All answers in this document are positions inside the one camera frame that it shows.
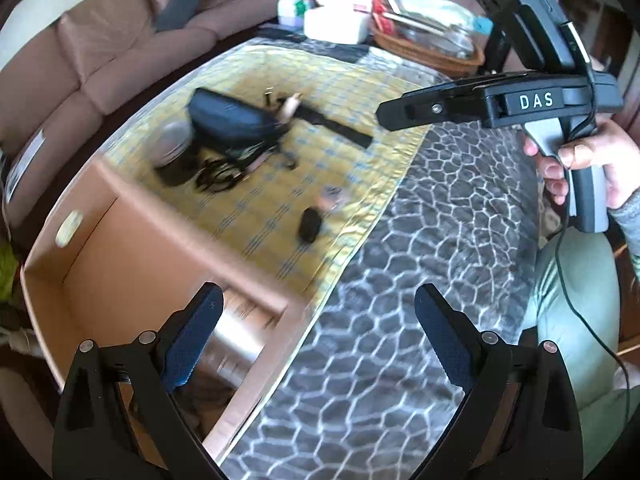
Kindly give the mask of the person's right hand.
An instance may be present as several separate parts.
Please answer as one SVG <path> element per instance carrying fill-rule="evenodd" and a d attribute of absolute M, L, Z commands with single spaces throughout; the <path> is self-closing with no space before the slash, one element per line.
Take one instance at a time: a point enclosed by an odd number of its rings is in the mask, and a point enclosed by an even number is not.
<path fill-rule="evenodd" d="M 565 144 L 558 157 L 546 157 L 529 136 L 524 138 L 524 153 L 536 160 L 538 174 L 552 200 L 559 206 L 568 197 L 565 170 L 601 167 L 606 181 L 606 206 L 618 209 L 639 189 L 639 147 L 616 122 L 597 117 L 597 133 Z"/>

